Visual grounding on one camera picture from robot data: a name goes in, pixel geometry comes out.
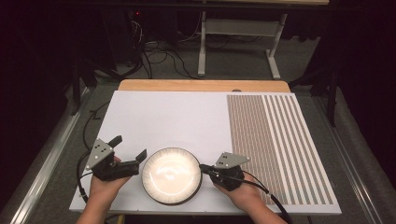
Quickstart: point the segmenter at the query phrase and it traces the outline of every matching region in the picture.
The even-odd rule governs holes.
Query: table
[[[329,0],[212,0],[210,2],[239,2],[245,4],[261,3],[261,4],[284,4],[284,5],[328,5]],[[206,34],[217,35],[255,35],[267,36],[273,38],[273,45],[265,51],[265,56],[270,65],[273,79],[280,79],[277,69],[276,60],[274,58],[283,27],[285,26],[288,14],[282,14],[279,21],[250,21],[250,20],[224,20],[224,19],[208,19],[206,12],[202,12],[201,22],[201,47],[198,60],[198,76],[205,75]]]
[[[115,148],[115,151],[116,155],[124,161],[134,160],[134,157],[144,148],[148,150],[148,156],[150,156],[155,151],[165,147],[182,147],[196,156],[200,163],[205,164],[214,164],[222,151],[230,151],[231,148],[232,152],[237,154],[247,155],[249,153],[252,154],[250,158],[253,158],[253,160],[247,165],[244,164],[245,166],[242,168],[251,172],[259,167],[257,164],[263,162],[273,164],[271,166],[266,165],[266,168],[260,166],[260,171],[256,169],[254,173],[259,174],[259,179],[265,179],[264,182],[268,184],[267,188],[275,195],[280,196],[279,199],[285,203],[284,206],[289,213],[340,214],[338,202],[318,158],[315,146],[313,146],[313,143],[308,143],[311,152],[300,146],[303,145],[303,141],[309,141],[310,138],[309,133],[306,132],[306,127],[303,127],[303,120],[292,122],[291,126],[292,129],[298,130],[298,133],[306,133],[303,137],[305,140],[298,140],[296,143],[283,143],[279,134],[274,135],[274,139],[279,140],[275,147],[282,147],[282,144],[296,145],[294,147],[301,151],[297,152],[296,149],[293,153],[299,155],[292,156],[284,148],[272,150],[273,147],[268,145],[272,141],[270,140],[272,137],[269,137],[269,135],[248,140],[252,145],[256,145],[255,139],[259,139],[260,144],[267,144],[256,149],[252,148],[251,151],[244,151],[243,147],[235,147],[241,144],[241,140],[233,138],[234,134],[232,133],[241,133],[238,128],[235,129],[238,122],[251,125],[249,130],[242,133],[262,132],[255,131],[261,125],[253,127],[259,123],[254,118],[235,119],[238,111],[242,111],[242,114],[254,111],[251,106],[238,105],[241,99],[244,101],[244,99],[265,97],[269,101],[277,101],[277,98],[279,98],[280,101],[269,105],[273,108],[268,110],[268,113],[275,114],[278,110],[282,111],[282,114],[289,113],[285,111],[298,114],[298,103],[292,97],[293,95],[284,81],[124,80],[121,82],[119,90],[113,95],[98,137],[106,141],[115,135],[122,135],[123,142]],[[227,109],[226,97],[232,104],[231,108],[234,109]],[[275,107],[278,107],[276,104],[282,101],[295,108],[285,111],[280,108],[275,109]],[[272,133],[283,133],[289,129],[286,123],[276,127],[272,121],[268,122],[271,123],[272,128],[270,130]],[[282,160],[288,160],[286,157],[290,157],[290,161],[283,162]],[[303,166],[301,165],[302,161],[306,165],[312,165],[312,170],[307,169],[307,166],[304,167],[304,170],[303,168],[300,169],[300,166]],[[139,177],[140,175],[133,177],[120,190],[110,212],[199,216],[244,214],[234,207],[225,195],[213,187],[206,175],[204,175],[202,186],[197,194],[188,202],[176,206],[159,204],[150,199],[144,191]],[[82,179],[83,186],[86,186],[85,189],[88,189],[89,181],[88,177]],[[314,181],[316,185],[312,187],[313,185],[310,185],[309,181]],[[279,212],[277,207],[265,198],[266,196],[263,195],[262,197],[266,200],[270,209]],[[84,206],[84,202],[79,198],[76,191],[70,209],[80,212]]]

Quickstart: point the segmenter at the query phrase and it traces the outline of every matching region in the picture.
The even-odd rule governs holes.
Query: white plate
[[[192,198],[201,186],[198,160],[187,150],[167,147],[151,155],[142,172],[148,195],[167,205],[177,205]]]

